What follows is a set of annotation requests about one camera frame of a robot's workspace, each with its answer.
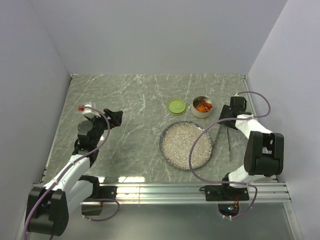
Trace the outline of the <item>brown green food piece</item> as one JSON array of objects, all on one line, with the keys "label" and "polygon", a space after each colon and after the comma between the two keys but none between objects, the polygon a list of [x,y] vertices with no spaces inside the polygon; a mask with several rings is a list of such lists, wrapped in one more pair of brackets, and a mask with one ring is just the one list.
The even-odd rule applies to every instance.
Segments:
[{"label": "brown green food piece", "polygon": [[194,102],[194,105],[198,106],[200,103],[201,103],[201,100],[197,100],[197,101]]}]

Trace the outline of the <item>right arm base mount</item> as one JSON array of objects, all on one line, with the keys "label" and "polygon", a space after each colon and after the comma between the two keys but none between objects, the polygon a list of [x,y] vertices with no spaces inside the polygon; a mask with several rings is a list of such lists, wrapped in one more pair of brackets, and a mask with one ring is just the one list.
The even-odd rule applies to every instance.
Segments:
[{"label": "right arm base mount", "polygon": [[218,202],[219,213],[223,217],[236,217],[240,213],[240,201],[248,201],[249,193],[247,188],[234,188],[228,184],[205,185],[199,188],[204,192],[207,202]]}]

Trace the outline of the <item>orange drumstick toy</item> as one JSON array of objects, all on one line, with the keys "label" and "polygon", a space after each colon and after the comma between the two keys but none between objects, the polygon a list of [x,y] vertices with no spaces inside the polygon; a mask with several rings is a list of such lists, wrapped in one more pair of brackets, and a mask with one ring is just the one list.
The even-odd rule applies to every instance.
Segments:
[{"label": "orange drumstick toy", "polygon": [[207,110],[210,110],[213,107],[211,103],[208,103],[208,102],[205,102],[205,101],[201,101],[200,104]]}]

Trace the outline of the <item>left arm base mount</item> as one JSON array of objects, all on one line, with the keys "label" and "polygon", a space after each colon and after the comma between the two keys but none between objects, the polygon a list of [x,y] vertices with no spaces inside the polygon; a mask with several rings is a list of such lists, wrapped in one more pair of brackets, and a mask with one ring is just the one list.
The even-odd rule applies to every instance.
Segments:
[{"label": "left arm base mount", "polygon": [[90,182],[93,185],[92,194],[85,200],[85,202],[98,202],[98,205],[82,205],[81,213],[87,220],[90,216],[99,216],[104,208],[104,203],[116,203],[116,212],[107,217],[105,220],[114,217],[120,209],[120,205],[116,201],[118,187],[115,185],[100,185],[98,177],[82,175],[79,180]]}]

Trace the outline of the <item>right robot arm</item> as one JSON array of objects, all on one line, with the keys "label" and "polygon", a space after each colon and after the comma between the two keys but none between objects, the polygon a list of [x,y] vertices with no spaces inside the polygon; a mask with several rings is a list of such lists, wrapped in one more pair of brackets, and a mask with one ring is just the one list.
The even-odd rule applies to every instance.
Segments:
[{"label": "right robot arm", "polygon": [[247,112],[244,97],[232,96],[229,105],[223,106],[219,119],[228,119],[220,124],[240,131],[247,138],[243,164],[223,179],[225,184],[220,187],[220,194],[224,199],[231,200],[239,188],[283,172],[284,136],[265,128]]}]

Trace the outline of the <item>green round lid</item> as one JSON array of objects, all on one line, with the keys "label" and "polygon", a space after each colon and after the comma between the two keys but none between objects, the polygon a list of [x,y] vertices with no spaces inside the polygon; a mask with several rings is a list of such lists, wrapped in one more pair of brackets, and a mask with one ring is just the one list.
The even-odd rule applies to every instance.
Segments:
[{"label": "green round lid", "polygon": [[182,115],[186,111],[186,103],[180,98],[173,98],[168,101],[167,110],[172,115]]}]

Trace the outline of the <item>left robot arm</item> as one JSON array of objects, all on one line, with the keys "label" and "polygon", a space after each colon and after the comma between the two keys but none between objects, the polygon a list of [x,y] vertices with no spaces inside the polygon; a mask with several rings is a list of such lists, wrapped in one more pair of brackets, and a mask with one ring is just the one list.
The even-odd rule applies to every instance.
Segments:
[{"label": "left robot arm", "polygon": [[77,139],[71,157],[62,170],[42,187],[29,192],[22,239],[28,233],[61,236],[70,213],[83,201],[103,201],[97,177],[85,175],[95,163],[106,142],[104,133],[122,124],[123,111],[100,111],[92,104],[80,105],[85,120],[77,126]]}]

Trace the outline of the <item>orange chicken wing toy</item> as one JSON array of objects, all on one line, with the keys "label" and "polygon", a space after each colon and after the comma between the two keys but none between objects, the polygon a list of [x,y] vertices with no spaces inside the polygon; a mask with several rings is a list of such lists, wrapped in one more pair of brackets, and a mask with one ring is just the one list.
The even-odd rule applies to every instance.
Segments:
[{"label": "orange chicken wing toy", "polygon": [[204,106],[197,106],[195,108],[197,111],[202,112],[202,113],[206,113],[208,110],[204,107]]}]

